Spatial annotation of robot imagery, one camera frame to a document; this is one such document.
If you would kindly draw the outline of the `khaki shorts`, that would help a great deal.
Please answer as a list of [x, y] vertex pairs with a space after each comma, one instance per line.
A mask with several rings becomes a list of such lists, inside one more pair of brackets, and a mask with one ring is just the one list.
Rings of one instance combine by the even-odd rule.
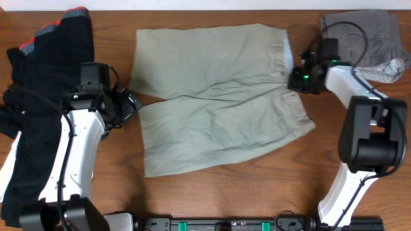
[[286, 30], [144, 29], [136, 40], [129, 88], [158, 98], [139, 111], [148, 178], [244, 162], [315, 127], [287, 86]]

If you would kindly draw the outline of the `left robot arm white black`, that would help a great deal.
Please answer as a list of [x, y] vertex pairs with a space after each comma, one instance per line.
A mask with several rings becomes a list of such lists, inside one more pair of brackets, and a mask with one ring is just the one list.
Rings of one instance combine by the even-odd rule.
[[98, 145], [141, 108], [130, 90], [82, 90], [58, 107], [61, 134], [51, 174], [37, 203], [22, 208], [23, 230], [134, 230], [129, 212], [101, 214], [91, 184]]

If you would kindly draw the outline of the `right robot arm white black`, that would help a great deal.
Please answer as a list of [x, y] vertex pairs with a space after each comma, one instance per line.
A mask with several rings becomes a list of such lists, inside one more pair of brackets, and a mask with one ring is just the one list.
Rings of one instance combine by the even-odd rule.
[[407, 152], [407, 104], [390, 99], [349, 64], [330, 60], [294, 67], [288, 87], [305, 94], [333, 93], [347, 114], [338, 141], [340, 167], [319, 202], [312, 230], [371, 230], [373, 223], [352, 220], [355, 208], [378, 179], [395, 173]]

